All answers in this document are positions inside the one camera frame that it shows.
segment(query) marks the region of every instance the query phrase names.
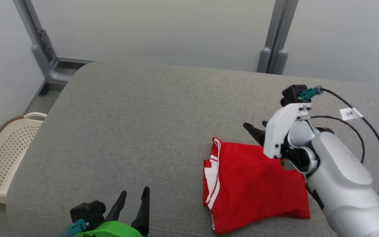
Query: laundry basket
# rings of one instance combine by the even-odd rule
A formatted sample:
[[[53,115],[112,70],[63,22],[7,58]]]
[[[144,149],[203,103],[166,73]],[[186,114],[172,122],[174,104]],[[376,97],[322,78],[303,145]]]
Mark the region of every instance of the laundry basket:
[[[46,117],[43,113],[30,113],[15,117],[0,127],[0,203],[5,204],[7,191],[42,121],[31,116]]]

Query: white stripe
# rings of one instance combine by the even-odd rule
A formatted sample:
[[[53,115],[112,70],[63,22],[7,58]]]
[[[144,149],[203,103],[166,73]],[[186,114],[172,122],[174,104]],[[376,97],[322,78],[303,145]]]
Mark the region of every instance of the white stripe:
[[[215,176],[217,176],[217,161],[210,160],[210,165],[211,165],[211,168],[215,170]]]
[[[206,177],[209,194],[211,194],[213,192],[213,189],[215,188],[217,180],[217,164],[215,164],[214,166],[212,165],[211,168],[204,168],[204,175]]]
[[[218,139],[215,139],[214,143],[218,149],[218,152],[217,152],[217,183],[216,183],[215,191],[213,192],[213,194],[210,198],[210,202],[207,204],[207,206],[209,207],[210,210],[213,208],[213,204],[215,204],[215,200],[217,198],[218,191],[220,190],[220,180],[218,179],[218,166],[219,166],[219,159],[220,159],[220,141]]]

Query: cable label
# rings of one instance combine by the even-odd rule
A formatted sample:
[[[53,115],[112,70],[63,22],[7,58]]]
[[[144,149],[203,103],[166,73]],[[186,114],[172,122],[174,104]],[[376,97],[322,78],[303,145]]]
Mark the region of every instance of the cable label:
[[[363,117],[363,115],[355,108],[341,109],[340,114],[341,118],[345,121]]]

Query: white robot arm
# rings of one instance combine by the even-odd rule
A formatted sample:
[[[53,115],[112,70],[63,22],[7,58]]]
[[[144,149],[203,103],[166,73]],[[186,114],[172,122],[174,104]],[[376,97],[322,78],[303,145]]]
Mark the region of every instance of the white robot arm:
[[[285,168],[304,174],[308,192],[340,237],[379,237],[379,196],[370,173],[335,134],[311,126],[305,118],[310,100],[300,101],[293,87],[289,93],[295,99],[282,100],[284,107],[266,124],[265,132],[248,123],[244,127],[267,157],[279,158]]]

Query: red garment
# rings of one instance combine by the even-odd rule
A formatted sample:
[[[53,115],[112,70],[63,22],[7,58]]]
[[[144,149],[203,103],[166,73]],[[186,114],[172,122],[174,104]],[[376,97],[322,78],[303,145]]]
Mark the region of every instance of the red garment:
[[[204,161],[203,204],[212,212],[213,231],[224,234],[271,216],[310,218],[304,177],[269,159],[259,145],[213,138]]]

